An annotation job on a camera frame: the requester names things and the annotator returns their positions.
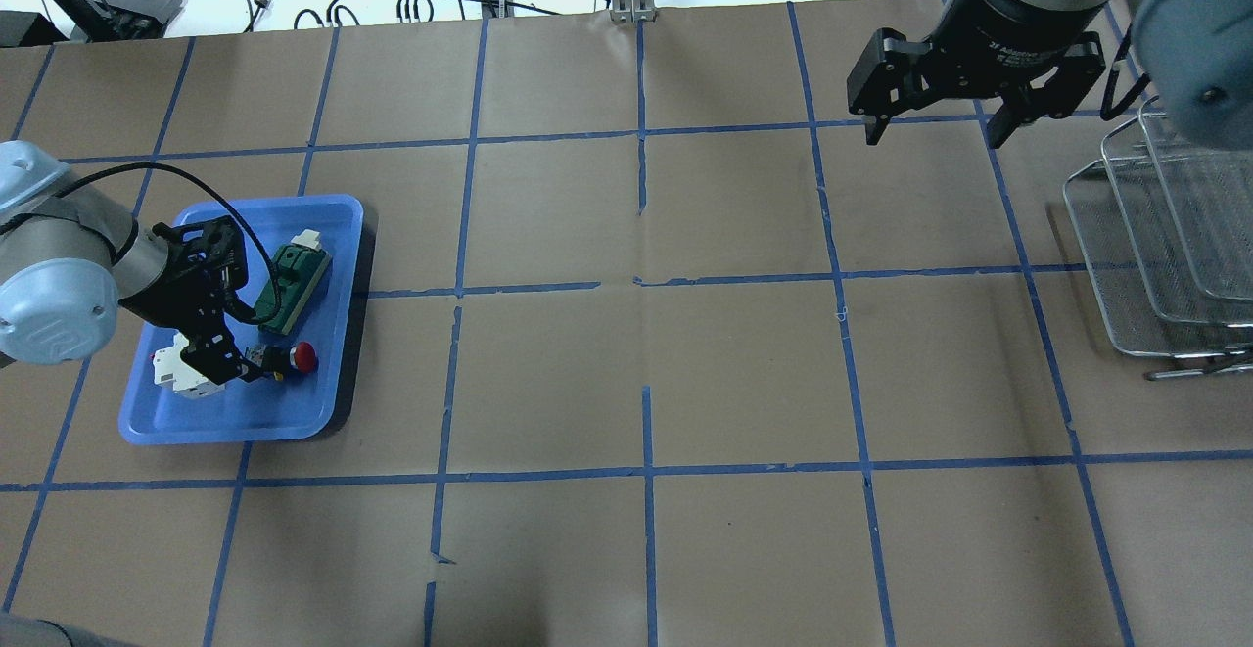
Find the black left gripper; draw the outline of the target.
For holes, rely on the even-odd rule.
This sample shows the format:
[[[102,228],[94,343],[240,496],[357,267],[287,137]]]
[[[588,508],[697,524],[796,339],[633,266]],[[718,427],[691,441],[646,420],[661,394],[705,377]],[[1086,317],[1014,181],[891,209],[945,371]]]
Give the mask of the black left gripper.
[[[122,308],[147,324],[175,329],[188,344],[182,361],[211,382],[256,381],[267,375],[269,344],[238,349],[227,336],[226,317],[258,327],[286,327],[294,295],[263,290],[246,303],[248,283],[246,233],[236,219],[216,217],[184,226],[157,223],[144,236],[160,251],[160,272],[143,288],[120,298]]]

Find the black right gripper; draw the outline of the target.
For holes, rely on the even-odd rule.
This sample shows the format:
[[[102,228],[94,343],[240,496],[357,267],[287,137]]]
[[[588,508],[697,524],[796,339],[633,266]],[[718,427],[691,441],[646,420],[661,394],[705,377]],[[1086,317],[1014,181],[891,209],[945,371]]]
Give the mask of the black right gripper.
[[[1093,18],[1106,0],[949,0],[920,41],[878,28],[850,71],[850,112],[877,145],[893,117],[949,99],[999,98],[992,149],[1040,117],[1068,117],[1105,71]]]

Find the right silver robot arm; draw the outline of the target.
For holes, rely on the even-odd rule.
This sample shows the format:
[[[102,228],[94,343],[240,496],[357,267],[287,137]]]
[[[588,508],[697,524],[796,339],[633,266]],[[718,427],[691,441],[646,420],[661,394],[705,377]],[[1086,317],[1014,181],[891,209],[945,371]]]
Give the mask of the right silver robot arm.
[[[890,122],[944,100],[999,99],[989,140],[1001,147],[1042,117],[1078,110],[1116,68],[1091,23],[1110,0],[946,0],[933,30],[911,41],[877,28],[847,76],[851,115],[865,140]],[[1250,0],[1125,0],[1131,9],[1121,54],[1155,88],[1187,140],[1218,150],[1250,148]]]

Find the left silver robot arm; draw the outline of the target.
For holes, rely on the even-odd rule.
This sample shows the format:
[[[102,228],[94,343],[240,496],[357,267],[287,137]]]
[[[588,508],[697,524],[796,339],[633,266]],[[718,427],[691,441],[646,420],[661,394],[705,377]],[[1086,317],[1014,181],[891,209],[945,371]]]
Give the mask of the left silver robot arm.
[[[188,171],[159,162],[127,162],[80,177],[34,143],[3,144],[1,329],[6,360],[56,365],[107,346],[117,313],[182,336],[174,356],[216,387],[239,379],[308,374],[309,344],[238,349],[228,321],[261,327],[283,303],[241,298],[248,247],[262,242],[231,204],[214,219],[144,226],[133,209],[96,189],[128,171]]]

